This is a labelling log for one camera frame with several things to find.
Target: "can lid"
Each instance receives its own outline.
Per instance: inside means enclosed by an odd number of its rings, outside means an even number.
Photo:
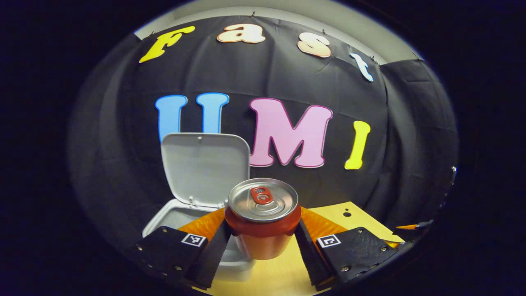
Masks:
[[[254,222],[272,222],[285,217],[296,208],[298,194],[283,181],[256,178],[237,184],[228,195],[228,204],[241,218]]]

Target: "letter m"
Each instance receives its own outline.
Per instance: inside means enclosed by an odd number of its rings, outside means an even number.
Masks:
[[[269,153],[271,140],[282,165],[287,165],[292,160],[302,144],[301,153],[294,163],[299,167],[323,165],[325,132],[332,118],[330,109],[310,106],[296,127],[292,127],[285,106],[280,100],[256,98],[250,102],[250,107],[256,111],[256,134],[250,155],[251,166],[270,166],[274,163],[274,158]]]

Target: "red can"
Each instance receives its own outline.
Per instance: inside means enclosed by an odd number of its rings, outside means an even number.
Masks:
[[[300,218],[298,194],[280,180],[246,180],[228,195],[225,220],[239,248],[253,259],[268,260],[283,253]]]

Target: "wooden table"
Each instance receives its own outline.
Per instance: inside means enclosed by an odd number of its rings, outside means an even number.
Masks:
[[[403,242],[400,237],[393,235],[387,227],[383,226],[352,202],[323,206],[310,210],[340,224],[346,229],[362,226],[383,240]],[[344,216],[344,212],[349,212],[351,216]],[[309,275],[301,259],[296,238],[290,240],[283,254],[277,258],[256,261],[252,269],[252,275],[248,281],[227,282],[214,280],[212,282],[212,288],[206,291],[195,289],[214,296],[309,296],[326,291],[316,291],[315,287],[310,285]]]

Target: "pull tab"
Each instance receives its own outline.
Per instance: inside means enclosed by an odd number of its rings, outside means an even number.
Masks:
[[[267,204],[272,202],[272,194],[270,194],[270,191],[263,186],[250,189],[250,195],[252,195],[252,199],[257,204]]]

